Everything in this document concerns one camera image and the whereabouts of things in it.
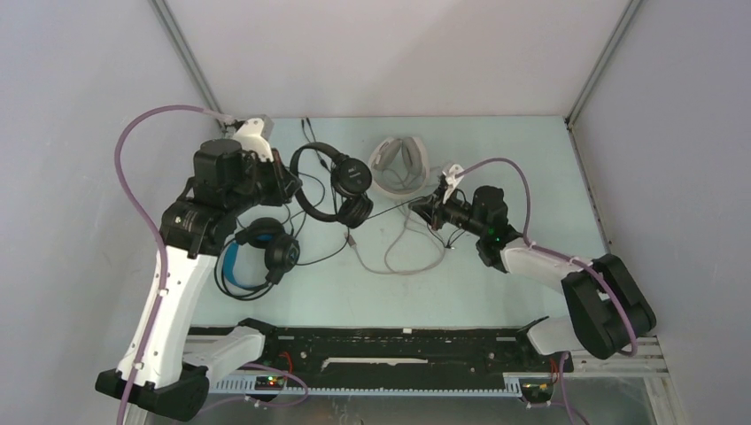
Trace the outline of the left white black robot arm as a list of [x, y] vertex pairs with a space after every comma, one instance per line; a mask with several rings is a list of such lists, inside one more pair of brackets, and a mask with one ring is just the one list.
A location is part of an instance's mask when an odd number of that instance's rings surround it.
[[245, 325], [200, 352], [187, 353], [185, 343], [201, 292], [221, 262], [237, 218], [257, 205], [288, 204], [300, 179], [262, 138], [205, 142], [194, 155], [193, 169], [160, 223], [148, 222], [157, 245], [151, 289], [124, 357], [97, 377], [96, 390], [120, 402], [120, 424], [132, 410], [189, 421], [214, 383], [251, 362], [270, 368], [280, 357], [274, 339]]

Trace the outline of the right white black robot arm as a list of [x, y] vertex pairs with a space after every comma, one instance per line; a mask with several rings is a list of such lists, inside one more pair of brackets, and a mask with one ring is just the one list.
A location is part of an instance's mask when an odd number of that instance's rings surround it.
[[657, 324], [651, 305], [624, 262], [613, 254], [580, 259], [527, 242], [508, 220], [502, 189], [482, 186], [472, 200], [447, 197], [444, 188], [410, 202], [432, 230], [451, 224], [476, 236], [486, 267], [520, 275], [562, 294], [568, 312], [533, 321], [518, 333], [518, 364], [541, 368], [551, 354], [584, 350], [597, 359], [631, 355], [632, 340]]

